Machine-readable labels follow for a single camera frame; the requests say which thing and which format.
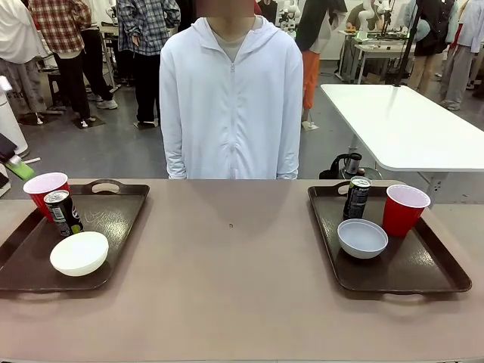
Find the neck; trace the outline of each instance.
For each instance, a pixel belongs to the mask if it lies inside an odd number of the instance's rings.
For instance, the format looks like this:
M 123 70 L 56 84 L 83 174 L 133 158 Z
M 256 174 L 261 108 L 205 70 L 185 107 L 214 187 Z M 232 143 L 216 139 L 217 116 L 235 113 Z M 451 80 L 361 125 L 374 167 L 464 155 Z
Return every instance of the neck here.
M 254 26 L 255 17 L 208 17 L 206 19 L 217 35 L 230 42 L 245 36 Z

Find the cup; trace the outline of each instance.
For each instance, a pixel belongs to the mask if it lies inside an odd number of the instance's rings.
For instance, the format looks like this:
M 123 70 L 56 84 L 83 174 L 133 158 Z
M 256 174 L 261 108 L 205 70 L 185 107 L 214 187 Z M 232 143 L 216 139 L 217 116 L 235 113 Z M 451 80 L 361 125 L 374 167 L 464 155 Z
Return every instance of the cup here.
M 62 172 L 50 172 L 36 176 L 23 185 L 23 191 L 30 195 L 42 214 L 51 222 L 54 220 L 45 205 L 44 197 L 51 191 L 59 190 L 70 191 L 67 175 Z
M 383 229 L 389 235 L 404 237 L 430 205 L 430 198 L 408 185 L 392 185 L 386 189 L 386 195 Z

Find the gray floor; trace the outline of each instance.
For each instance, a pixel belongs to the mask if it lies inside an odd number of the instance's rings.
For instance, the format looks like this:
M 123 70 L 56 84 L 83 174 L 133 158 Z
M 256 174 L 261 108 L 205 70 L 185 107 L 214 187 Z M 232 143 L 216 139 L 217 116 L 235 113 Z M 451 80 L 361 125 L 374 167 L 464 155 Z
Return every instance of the gray floor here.
M 332 76 L 333 68 L 321 69 L 320 83 L 339 82 Z M 438 82 L 432 84 L 430 97 L 436 98 Z M 33 164 L 38 173 L 62 171 L 71 178 L 166 178 L 166 162 L 160 128 L 139 131 L 133 126 L 136 101 L 133 88 L 121 88 L 115 94 L 118 110 L 96 110 L 93 113 L 106 125 L 78 130 L 69 121 L 70 114 L 45 126 L 22 126 L 31 154 L 41 157 Z M 469 123 L 484 129 L 484 102 L 472 99 L 470 93 L 457 113 Z M 299 177 L 317 178 L 329 169 L 337 154 L 344 153 L 352 134 L 320 89 L 316 91 L 311 118 L 320 129 L 303 132 L 300 147 Z M 373 166 L 367 150 L 360 149 L 363 166 Z M 384 178 L 396 179 L 423 190 L 427 183 L 414 172 L 387 172 Z M 12 180 L 12 190 L 4 198 L 25 198 L 23 183 Z M 452 173 L 437 203 L 484 203 L 484 174 Z

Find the can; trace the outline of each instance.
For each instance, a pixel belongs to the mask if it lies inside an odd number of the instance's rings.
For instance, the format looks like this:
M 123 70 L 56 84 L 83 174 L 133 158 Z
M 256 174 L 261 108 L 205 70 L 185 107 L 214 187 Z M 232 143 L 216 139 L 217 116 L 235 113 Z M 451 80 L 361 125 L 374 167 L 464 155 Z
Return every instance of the can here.
M 61 236 L 69 237 L 82 232 L 84 226 L 69 191 L 52 191 L 44 197 L 44 202 Z
M 345 219 L 362 218 L 366 201 L 370 194 L 371 180 L 364 176 L 354 176 L 349 183 L 343 217 Z

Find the brown serving tray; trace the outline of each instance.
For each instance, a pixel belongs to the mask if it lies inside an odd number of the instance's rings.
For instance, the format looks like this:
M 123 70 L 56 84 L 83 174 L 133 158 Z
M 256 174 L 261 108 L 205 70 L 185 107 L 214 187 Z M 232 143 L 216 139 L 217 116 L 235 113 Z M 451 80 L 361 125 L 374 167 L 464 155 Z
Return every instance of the brown serving tray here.
M 310 187 L 309 199 L 338 283 L 347 290 L 431 294 L 468 291 L 472 281 L 423 219 L 405 238 L 389 236 L 388 247 L 373 259 L 356 259 L 340 247 L 337 228 L 343 221 L 342 186 Z M 364 219 L 381 225 L 386 187 L 371 187 Z
M 96 193 L 93 187 L 99 184 L 116 185 L 119 190 Z M 50 255 L 64 238 L 55 224 L 48 222 L 36 209 L 0 246 L 0 291 L 93 290 L 109 280 L 150 187 L 100 179 L 87 185 L 71 185 L 70 190 L 84 230 L 97 231 L 107 237 L 106 262 L 98 270 L 78 278 L 56 271 L 50 263 Z

